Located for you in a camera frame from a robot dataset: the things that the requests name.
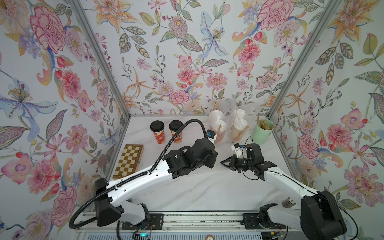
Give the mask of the clear plastic carrier bag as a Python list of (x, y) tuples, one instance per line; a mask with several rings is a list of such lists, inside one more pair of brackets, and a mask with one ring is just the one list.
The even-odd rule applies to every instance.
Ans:
[(238, 106), (235, 99), (232, 99), (230, 108), (229, 124), (232, 143), (239, 142), (246, 131), (254, 124), (257, 114), (261, 108), (254, 104)]

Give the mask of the white lid floral cup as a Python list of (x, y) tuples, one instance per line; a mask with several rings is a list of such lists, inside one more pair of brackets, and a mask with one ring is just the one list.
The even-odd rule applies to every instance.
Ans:
[(234, 112), (234, 119), (239, 119), (239, 120), (242, 120), (242, 119), (245, 119), (245, 117), (247, 116), (247, 113), (246, 111), (242, 110), (242, 109), (236, 109), (235, 112)]

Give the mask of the clear plastic bag pile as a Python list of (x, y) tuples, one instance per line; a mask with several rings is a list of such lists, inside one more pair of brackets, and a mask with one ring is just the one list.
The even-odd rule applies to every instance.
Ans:
[(216, 134), (215, 145), (219, 145), (223, 141), (229, 127), (226, 117), (228, 104), (226, 99), (221, 99), (215, 103), (213, 110), (209, 113), (210, 130)]

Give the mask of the white lid red back cup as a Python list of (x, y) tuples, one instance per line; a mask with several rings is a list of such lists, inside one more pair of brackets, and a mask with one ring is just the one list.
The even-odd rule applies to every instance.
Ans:
[(215, 144), (218, 145), (222, 142), (226, 134), (227, 123), (223, 120), (212, 122), (211, 130), (215, 131), (215, 133), (217, 134), (217, 139), (215, 141)]

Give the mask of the white lid red cup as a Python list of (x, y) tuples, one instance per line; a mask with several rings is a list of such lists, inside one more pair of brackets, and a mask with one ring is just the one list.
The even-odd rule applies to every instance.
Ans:
[(213, 110), (209, 114), (209, 119), (213, 122), (222, 120), (224, 118), (225, 114), (221, 112), (220, 110)]
[(215, 131), (215, 133), (217, 134), (217, 139), (215, 141), (215, 144), (218, 145), (222, 142), (226, 134), (227, 123), (223, 120), (212, 122), (211, 130)]

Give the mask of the white lid beige cup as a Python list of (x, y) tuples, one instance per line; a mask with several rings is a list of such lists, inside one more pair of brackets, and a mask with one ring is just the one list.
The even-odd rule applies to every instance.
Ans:
[(242, 131), (246, 126), (248, 126), (248, 122), (245, 119), (239, 120), (236, 119), (234, 120), (233, 126), (232, 126), (232, 142), (234, 143), (236, 140), (236, 137), (240, 131)]

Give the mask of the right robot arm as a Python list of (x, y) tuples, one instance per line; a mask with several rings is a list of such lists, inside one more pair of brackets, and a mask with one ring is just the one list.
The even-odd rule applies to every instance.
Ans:
[(300, 230), (309, 240), (333, 240), (347, 233), (335, 197), (328, 191), (319, 192), (288, 176), (276, 164), (265, 161), (258, 144), (241, 147), (232, 146), (235, 152), (221, 161), (229, 170), (239, 173), (252, 172), (259, 180), (266, 182), (289, 197), (296, 209), (279, 207), (270, 203), (259, 208), (258, 216), (251, 221), (263, 228), (285, 225)]

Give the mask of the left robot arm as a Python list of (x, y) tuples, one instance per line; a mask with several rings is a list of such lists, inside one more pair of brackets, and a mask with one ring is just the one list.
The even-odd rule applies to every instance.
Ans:
[(146, 168), (120, 180), (107, 181), (102, 178), (95, 183), (94, 194), (111, 191), (95, 201), (96, 221), (99, 227), (116, 221), (140, 225), (149, 220), (149, 211), (145, 204), (133, 204), (129, 198), (156, 184), (187, 176), (200, 167), (213, 168), (218, 153), (215, 145), (208, 139), (198, 139), (189, 147), (171, 150), (161, 158), (154, 171)]

